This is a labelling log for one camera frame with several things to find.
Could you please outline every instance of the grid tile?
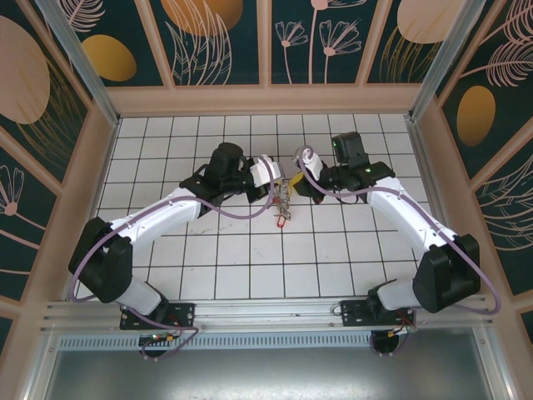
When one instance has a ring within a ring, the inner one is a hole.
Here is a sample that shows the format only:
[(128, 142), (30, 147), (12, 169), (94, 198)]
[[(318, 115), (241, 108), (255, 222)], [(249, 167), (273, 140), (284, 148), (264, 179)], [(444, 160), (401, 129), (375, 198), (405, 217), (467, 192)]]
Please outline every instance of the grid tile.
[[(292, 162), (299, 146), (312, 145), (335, 165), (330, 131), (356, 129), (371, 162), (392, 163), (406, 190), (429, 209), (409, 135), (398, 121), (377, 114), (123, 120), (98, 215), (112, 221), (154, 203), (208, 163), (223, 141), (242, 147), (246, 156), (277, 158), (291, 178), (299, 172)], [(248, 215), (265, 201), (250, 207), (246, 195), (238, 195), (223, 209)], [(294, 192), (289, 211), (292, 219), (283, 229), (276, 226), (275, 207), (251, 221), (210, 212), (136, 247), (134, 274), (169, 298), (237, 299), (363, 295), (386, 278), (416, 273), (406, 240), (366, 204), (326, 197), (317, 206)]]

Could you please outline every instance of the purple cable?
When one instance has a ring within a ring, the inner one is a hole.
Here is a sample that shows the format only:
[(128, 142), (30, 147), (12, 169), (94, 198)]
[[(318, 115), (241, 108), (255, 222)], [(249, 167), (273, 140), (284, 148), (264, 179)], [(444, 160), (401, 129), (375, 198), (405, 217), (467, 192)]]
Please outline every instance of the purple cable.
[(309, 172), (307, 171), (307, 168), (305, 166), (305, 164), (303, 163), (303, 152), (305, 152), (306, 150), (309, 150), (311, 153), (309, 155), (309, 157), (312, 157), (314, 152), (313, 152), (313, 149), (312, 147), (309, 147), (309, 146), (303, 146), (301, 148), (301, 150), (298, 152), (298, 162), (299, 162), (299, 165), (300, 165), (300, 169), (303, 171), (303, 174), (305, 175), (307, 181), (309, 181), (309, 183), (316, 189), (318, 190), (320, 193), (323, 193), (327, 196), (332, 196), (334, 198), (349, 198), (349, 197), (353, 197), (353, 196), (359, 196), (361, 194), (364, 194), (364, 193), (370, 193), (370, 192), (385, 192), (385, 193), (390, 193), (390, 194), (394, 194), (395, 196), (398, 196), (399, 198), (401, 198), (404, 202), (406, 202), (407, 204), (409, 204), (411, 207), (413, 207), (415, 209), (415, 211), (417, 211), (421, 216), (422, 218), (424, 218), (424, 220), (430, 225), (430, 227), (446, 242), (450, 245), (450, 247), (457, 253), (461, 256), (461, 258), (463, 260), (466, 261), (466, 263), (474, 270), (474, 272), (476, 272), (480, 278), (483, 280), (483, 282), (485, 282), (486, 286), (491, 290), (492, 292), (492, 296), (494, 296), (494, 302), (495, 302), (495, 306), (492, 310), (481, 310), (479, 308), (472, 308), (472, 307), (467, 307), (467, 306), (461, 306), (460, 304), (454, 304), (454, 307), (456, 308), (460, 308), (462, 310), (466, 310), (466, 311), (469, 311), (471, 313), (477, 313), (477, 314), (481, 314), (481, 315), (495, 315), (497, 314), (500, 309), (501, 309), (501, 299), (500, 299), (500, 295), (498, 294), (496, 288), (494, 287), (494, 285), (492, 284), (491, 280), (485, 275), (485, 273), (483, 271), (480, 270), (480, 268), (476, 265), (476, 263), (466, 255), (465, 252), (463, 252), (454, 242), (453, 240), (451, 240), (449, 237), (447, 237), (443, 232), (441, 232), (441, 230), (439, 229), (439, 227), (431, 220), (430, 217), (428, 217), (426, 215), (426, 211), (418, 205), (418, 203), (416, 203), (415, 201), (411, 200), (410, 198), (408, 198), (407, 196), (404, 196), (403, 193), (397, 191), (397, 190), (394, 190), (394, 189), (390, 189), (388, 187), (369, 187), (369, 188), (366, 188), (366, 189), (360, 189), (360, 190), (356, 190), (355, 192), (349, 192), (349, 193), (333, 193), (333, 192), (328, 192), (327, 190), (323, 189), (322, 187), (320, 187), (320, 185), (318, 183), (315, 182), (315, 180), (312, 178), (312, 176), (309, 174)]
[[(173, 203), (176, 203), (176, 202), (196, 201), (196, 202), (199, 202), (199, 203), (203, 204), (204, 206), (210, 208), (211, 210), (216, 211), (217, 213), (219, 213), (221, 215), (224, 215), (224, 216), (229, 217), (229, 218), (234, 218), (234, 219), (252, 219), (252, 218), (258, 217), (259, 215), (264, 213), (270, 207), (270, 205), (272, 203), (272, 199), (274, 198), (274, 174), (273, 174), (270, 166), (268, 165), (267, 161), (263, 157), (259, 157), (259, 159), (263, 162), (263, 164), (265, 164), (266, 171), (268, 172), (268, 177), (270, 179), (270, 189), (269, 189), (269, 192), (268, 192), (268, 197), (266, 199), (265, 205), (263, 207), (261, 207), (259, 209), (259, 211), (254, 212), (254, 213), (252, 213), (250, 215), (235, 215), (235, 214), (231, 214), (229, 212), (223, 211), (220, 208), (213, 206), (212, 204), (210, 204), (206, 200), (203, 200), (201, 198), (194, 197), (194, 196), (178, 196), (178, 197), (171, 198), (171, 199), (169, 199), (166, 202), (161, 202), (159, 204), (156, 204), (156, 205), (146, 209), (144, 212), (141, 212), (139, 215), (137, 215), (136, 217), (132, 218), (127, 223), (124, 223), (120, 227), (117, 227), (116, 229), (112, 230), (110, 233), (108, 233), (102, 239), (100, 239), (94, 246), (92, 246), (91, 250), (89, 250), (87, 252), (87, 254), (83, 257), (82, 261), (79, 263), (79, 265), (76, 268), (76, 271), (74, 272), (74, 274), (72, 276), (72, 283), (70, 285), (70, 288), (68, 289), (68, 296), (70, 297), (71, 301), (74, 302), (74, 303), (83, 303), (83, 302), (86, 302), (87, 300), (91, 300), (91, 299), (96, 297), (94, 295), (91, 295), (91, 296), (86, 296), (86, 297), (83, 297), (83, 298), (77, 298), (76, 295), (74, 294), (74, 291), (76, 289), (76, 282), (80, 278), (80, 275), (81, 275), (83, 269), (85, 268), (85, 266), (87, 265), (87, 263), (91, 259), (91, 257), (94, 255), (94, 253), (101, 246), (103, 246), (109, 239), (111, 239), (113, 236), (119, 234), (124, 229), (126, 229), (128, 227), (131, 227), (131, 225), (133, 225), (134, 223), (136, 223), (140, 219), (144, 218), (146, 215), (154, 213), (155, 211), (159, 210), (160, 208), (166, 207), (169, 203), (170, 203), (170, 205), (172, 205)], [(174, 355), (175, 353), (177, 353), (183, 346), (185, 346), (187, 343), (189, 343), (198, 334), (198, 328), (197, 327), (173, 327), (171, 325), (165, 325), (165, 324), (162, 324), (162, 323), (159, 323), (159, 322), (154, 322), (154, 321), (148, 319), (147, 317), (145, 317), (144, 315), (140, 314), (137, 310), (134, 310), (133, 308), (129, 308), (129, 307), (127, 307), (127, 306), (125, 306), (124, 304), (121, 304), (121, 303), (119, 303), (119, 305), (122, 306), (122, 307), (125, 307), (126, 309), (128, 309), (132, 314), (134, 314), (136, 317), (138, 317), (139, 319), (141, 319), (145, 323), (149, 323), (149, 324), (153, 325), (156, 328), (171, 329), (171, 330), (178, 331), (181, 334), (183, 334), (183, 332), (185, 332), (185, 331), (193, 331), (193, 334), (191, 334), (191, 336), (189, 336), (183, 343), (181, 343), (179, 346), (177, 346), (176, 348), (172, 349), (171, 351), (165, 352), (162, 356), (155, 357), (154, 361), (162, 360), (164, 358), (169, 358), (170, 356)], [(144, 349), (145, 349), (145, 347), (142, 348), (142, 355), (143, 355), (143, 357), (146, 358), (147, 355), (146, 355)]]

